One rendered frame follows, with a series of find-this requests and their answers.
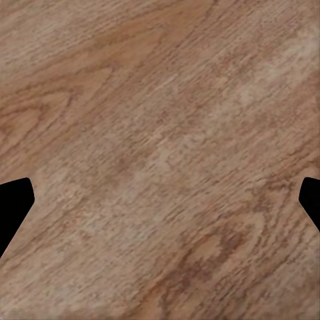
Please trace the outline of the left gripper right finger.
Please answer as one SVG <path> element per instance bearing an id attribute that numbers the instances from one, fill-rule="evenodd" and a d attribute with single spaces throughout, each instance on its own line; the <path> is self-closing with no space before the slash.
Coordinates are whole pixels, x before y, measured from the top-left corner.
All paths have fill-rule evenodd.
<path id="1" fill-rule="evenodd" d="M 320 231 L 320 180 L 305 177 L 301 185 L 299 201 Z"/>

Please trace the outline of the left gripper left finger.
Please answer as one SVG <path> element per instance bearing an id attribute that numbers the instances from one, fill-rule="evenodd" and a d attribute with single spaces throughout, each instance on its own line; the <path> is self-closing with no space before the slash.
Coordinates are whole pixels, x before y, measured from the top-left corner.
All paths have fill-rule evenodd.
<path id="1" fill-rule="evenodd" d="M 0 185 L 0 258 L 34 202 L 28 177 Z"/>

